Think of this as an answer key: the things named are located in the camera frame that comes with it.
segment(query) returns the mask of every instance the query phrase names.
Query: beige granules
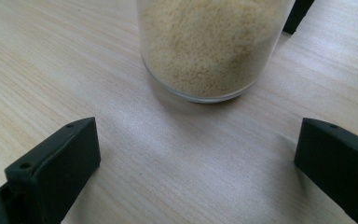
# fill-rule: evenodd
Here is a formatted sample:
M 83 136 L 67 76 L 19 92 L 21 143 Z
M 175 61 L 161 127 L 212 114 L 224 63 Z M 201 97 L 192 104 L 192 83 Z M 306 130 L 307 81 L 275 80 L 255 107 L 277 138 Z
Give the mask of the beige granules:
M 163 84 L 187 95 L 240 91 L 264 69 L 285 1 L 138 1 L 145 64 Z

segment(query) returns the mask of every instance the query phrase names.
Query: tabletop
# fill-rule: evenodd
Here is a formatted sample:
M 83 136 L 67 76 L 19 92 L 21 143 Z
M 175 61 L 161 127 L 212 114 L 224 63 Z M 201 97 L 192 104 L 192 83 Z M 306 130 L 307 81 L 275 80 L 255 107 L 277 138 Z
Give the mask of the tabletop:
M 353 223 L 294 166 L 303 118 L 358 135 L 358 1 L 315 1 L 242 96 L 179 99 L 147 74 L 134 0 L 0 1 L 4 169 L 95 117 L 102 162 L 63 223 Z

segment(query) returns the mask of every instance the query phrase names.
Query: transparent cup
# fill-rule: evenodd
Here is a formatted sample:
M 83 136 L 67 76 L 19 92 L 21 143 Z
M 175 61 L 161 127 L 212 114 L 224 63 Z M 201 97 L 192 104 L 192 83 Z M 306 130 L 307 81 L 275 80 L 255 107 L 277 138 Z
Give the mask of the transparent cup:
M 137 0 L 148 72 L 188 101 L 242 94 L 265 69 L 295 0 Z

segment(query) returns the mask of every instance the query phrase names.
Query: black object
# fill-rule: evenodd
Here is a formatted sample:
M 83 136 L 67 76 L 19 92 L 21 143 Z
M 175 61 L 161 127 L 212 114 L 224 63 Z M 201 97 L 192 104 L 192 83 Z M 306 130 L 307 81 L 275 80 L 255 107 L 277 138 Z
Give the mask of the black object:
M 337 125 L 303 119 L 296 166 L 358 222 L 358 136 Z
M 69 123 L 5 169 L 0 224 L 56 224 L 101 161 L 95 118 Z
M 292 11 L 283 27 L 283 31 L 292 35 L 295 33 L 298 25 L 307 14 L 314 0 L 296 0 Z

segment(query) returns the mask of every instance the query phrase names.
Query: clear container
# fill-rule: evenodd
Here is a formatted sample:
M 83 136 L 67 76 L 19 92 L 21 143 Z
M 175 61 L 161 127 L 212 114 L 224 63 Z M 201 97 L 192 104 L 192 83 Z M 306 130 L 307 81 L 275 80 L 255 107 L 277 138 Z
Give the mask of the clear container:
M 236 97 L 265 69 L 294 2 L 137 0 L 145 66 L 189 101 Z

